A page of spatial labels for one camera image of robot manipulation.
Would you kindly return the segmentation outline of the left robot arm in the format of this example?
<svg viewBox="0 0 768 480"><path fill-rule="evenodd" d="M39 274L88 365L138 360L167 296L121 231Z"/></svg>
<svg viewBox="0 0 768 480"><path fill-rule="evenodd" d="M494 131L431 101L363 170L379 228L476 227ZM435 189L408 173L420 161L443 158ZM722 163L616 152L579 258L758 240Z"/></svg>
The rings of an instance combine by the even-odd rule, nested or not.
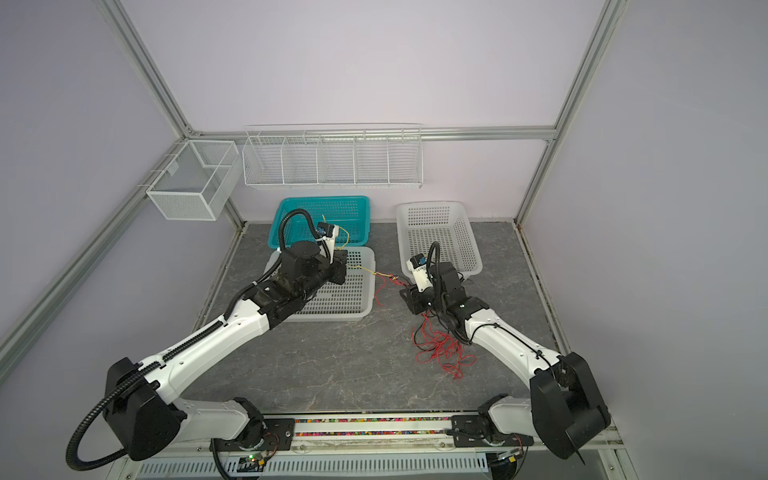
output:
<svg viewBox="0 0 768 480"><path fill-rule="evenodd" d="M212 450L230 441L258 449L267 436L263 414L250 401L191 401L184 391L234 350L301 311L327 283L346 279L347 253L335 247L338 226L316 223L305 209L288 212L278 229L279 256L258 279L241 289L215 320L144 360L123 358L109 371L104 397L76 427L65 451L75 471L103 467L123 456L148 459L180 442L207 440ZM118 451L84 460L79 447L103 417L120 441Z"/></svg>

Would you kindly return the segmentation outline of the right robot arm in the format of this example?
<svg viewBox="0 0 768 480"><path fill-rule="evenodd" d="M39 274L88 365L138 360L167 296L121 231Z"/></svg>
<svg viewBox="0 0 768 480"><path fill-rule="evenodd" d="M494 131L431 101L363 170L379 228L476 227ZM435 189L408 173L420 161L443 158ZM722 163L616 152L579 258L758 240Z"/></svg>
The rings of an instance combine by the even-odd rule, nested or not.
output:
<svg viewBox="0 0 768 480"><path fill-rule="evenodd" d="M503 321L487 302L466 293L462 274L440 254L433 242L426 253L407 260L413 280L400 291L406 306L426 321L436 320L443 338L484 348L529 388L523 400L500 394L486 401L475 423L452 427L452 435L493 447L508 441L526 447L538 438L561 459L578 453L611 424L587 361L575 352L546 348Z"/></svg>

